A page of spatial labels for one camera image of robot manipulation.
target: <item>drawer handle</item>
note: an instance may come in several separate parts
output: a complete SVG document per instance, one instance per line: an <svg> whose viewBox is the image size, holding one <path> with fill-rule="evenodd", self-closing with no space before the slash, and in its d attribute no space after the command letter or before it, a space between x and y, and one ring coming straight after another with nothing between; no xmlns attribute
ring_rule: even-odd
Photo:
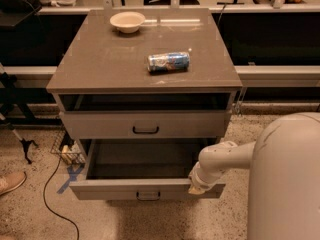
<svg viewBox="0 0 320 240"><path fill-rule="evenodd" d="M159 132L159 126L157 126L157 128L154 131L139 131L136 129L135 126L133 126L132 131L135 134L156 134Z"/></svg>
<svg viewBox="0 0 320 240"><path fill-rule="evenodd" d="M139 201L158 201L160 200L160 192L137 192Z"/></svg>

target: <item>drawer front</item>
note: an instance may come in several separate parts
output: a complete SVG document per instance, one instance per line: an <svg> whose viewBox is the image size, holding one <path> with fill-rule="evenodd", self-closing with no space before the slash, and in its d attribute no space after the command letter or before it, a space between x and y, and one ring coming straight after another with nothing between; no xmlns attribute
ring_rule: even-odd
<svg viewBox="0 0 320 240"><path fill-rule="evenodd" d="M222 182L203 195L188 193L189 172L207 144L202 139L93 140L84 173L70 187L80 200L219 198Z"/></svg>
<svg viewBox="0 0 320 240"><path fill-rule="evenodd" d="M223 137L231 112L61 113L74 139Z"/></svg>

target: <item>cabinet top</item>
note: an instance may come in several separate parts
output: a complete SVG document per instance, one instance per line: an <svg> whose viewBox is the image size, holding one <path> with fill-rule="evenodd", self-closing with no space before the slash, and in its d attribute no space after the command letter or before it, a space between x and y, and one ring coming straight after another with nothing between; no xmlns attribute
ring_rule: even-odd
<svg viewBox="0 0 320 240"><path fill-rule="evenodd" d="M80 94L241 87L208 9L130 11L146 17L133 34L123 34L109 22L122 10L90 11L48 91ZM148 56L170 52L189 52L188 70L150 75Z"/></svg>

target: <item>can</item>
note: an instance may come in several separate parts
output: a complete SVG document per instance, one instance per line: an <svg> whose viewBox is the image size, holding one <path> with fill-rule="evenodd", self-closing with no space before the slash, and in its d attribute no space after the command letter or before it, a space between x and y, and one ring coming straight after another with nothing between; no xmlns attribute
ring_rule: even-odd
<svg viewBox="0 0 320 240"><path fill-rule="evenodd" d="M148 56L150 73L187 70L190 56L187 52L173 52Z"/></svg>

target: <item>soda can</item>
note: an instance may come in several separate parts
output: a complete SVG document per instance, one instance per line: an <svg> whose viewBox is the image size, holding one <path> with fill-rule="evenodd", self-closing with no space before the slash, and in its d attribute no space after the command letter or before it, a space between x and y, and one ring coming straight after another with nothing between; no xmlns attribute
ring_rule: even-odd
<svg viewBox="0 0 320 240"><path fill-rule="evenodd" d="M173 52L148 56L150 73L187 70L190 56L187 52Z"/></svg>

